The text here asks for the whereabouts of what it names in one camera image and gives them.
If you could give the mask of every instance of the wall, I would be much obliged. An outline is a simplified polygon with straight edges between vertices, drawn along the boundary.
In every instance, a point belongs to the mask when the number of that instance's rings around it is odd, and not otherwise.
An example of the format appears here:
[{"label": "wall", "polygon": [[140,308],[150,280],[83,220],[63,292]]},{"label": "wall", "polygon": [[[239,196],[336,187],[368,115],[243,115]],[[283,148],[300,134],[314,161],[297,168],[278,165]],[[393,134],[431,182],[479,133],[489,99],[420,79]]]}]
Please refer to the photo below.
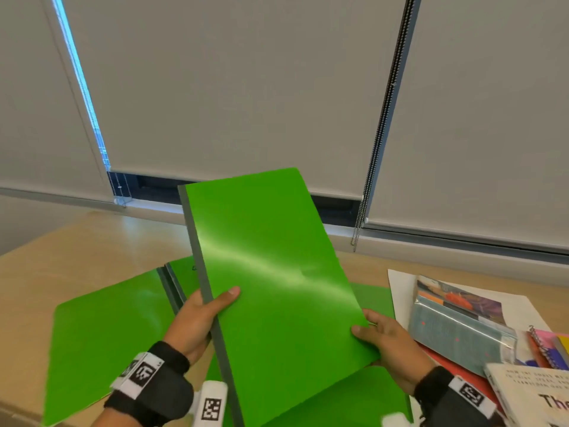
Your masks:
[{"label": "wall", "polygon": [[0,195],[0,254],[71,223],[92,210]]}]

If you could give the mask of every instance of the left hand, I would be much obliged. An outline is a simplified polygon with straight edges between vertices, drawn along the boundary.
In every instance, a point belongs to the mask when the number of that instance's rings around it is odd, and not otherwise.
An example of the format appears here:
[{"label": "left hand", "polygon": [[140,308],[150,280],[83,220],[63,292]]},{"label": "left hand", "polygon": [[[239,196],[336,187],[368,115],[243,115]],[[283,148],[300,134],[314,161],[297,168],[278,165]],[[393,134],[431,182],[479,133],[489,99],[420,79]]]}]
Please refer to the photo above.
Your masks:
[{"label": "left hand", "polygon": [[210,342],[213,318],[235,301],[239,292],[238,286],[232,287],[210,303],[204,304],[200,290],[196,290],[180,309],[162,340],[183,353],[193,365]]}]

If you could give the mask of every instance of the right hand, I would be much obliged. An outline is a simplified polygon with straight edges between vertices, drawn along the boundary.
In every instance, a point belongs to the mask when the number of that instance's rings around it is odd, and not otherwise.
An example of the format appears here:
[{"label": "right hand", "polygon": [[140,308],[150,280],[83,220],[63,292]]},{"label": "right hand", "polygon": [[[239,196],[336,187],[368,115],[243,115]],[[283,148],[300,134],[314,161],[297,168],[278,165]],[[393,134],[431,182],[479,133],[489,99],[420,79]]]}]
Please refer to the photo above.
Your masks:
[{"label": "right hand", "polygon": [[423,352],[399,322],[373,310],[364,309],[369,322],[376,325],[354,325],[352,334],[375,345],[381,353],[380,365],[385,367],[395,383],[409,395],[436,364]]}]

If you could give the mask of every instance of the pink notebook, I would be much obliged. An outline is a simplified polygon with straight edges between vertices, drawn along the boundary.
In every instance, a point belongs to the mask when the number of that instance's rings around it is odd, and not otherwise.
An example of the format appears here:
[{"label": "pink notebook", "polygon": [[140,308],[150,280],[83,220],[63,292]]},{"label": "pink notebook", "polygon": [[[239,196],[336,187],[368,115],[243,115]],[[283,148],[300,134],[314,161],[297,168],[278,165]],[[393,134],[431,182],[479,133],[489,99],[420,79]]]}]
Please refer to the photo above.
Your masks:
[{"label": "pink notebook", "polygon": [[569,370],[569,366],[563,359],[563,356],[555,348],[554,339],[561,335],[569,337],[567,334],[559,334],[551,331],[536,330],[534,327],[530,327],[530,335],[536,341],[539,350],[542,352],[544,357],[549,361],[553,368],[558,370]]}]

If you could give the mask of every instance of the window blind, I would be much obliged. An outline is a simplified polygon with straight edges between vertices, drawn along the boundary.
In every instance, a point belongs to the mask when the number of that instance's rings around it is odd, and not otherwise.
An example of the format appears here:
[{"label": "window blind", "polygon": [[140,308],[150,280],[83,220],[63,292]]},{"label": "window blind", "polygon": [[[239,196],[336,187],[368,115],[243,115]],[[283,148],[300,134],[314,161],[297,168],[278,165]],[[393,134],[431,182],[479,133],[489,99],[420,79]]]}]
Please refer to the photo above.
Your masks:
[{"label": "window blind", "polygon": [[569,0],[422,0],[369,227],[569,247]]},{"label": "window blind", "polygon": [[0,0],[0,187],[112,202],[43,1]]},{"label": "window blind", "polygon": [[63,0],[111,169],[360,199],[405,0]]}]

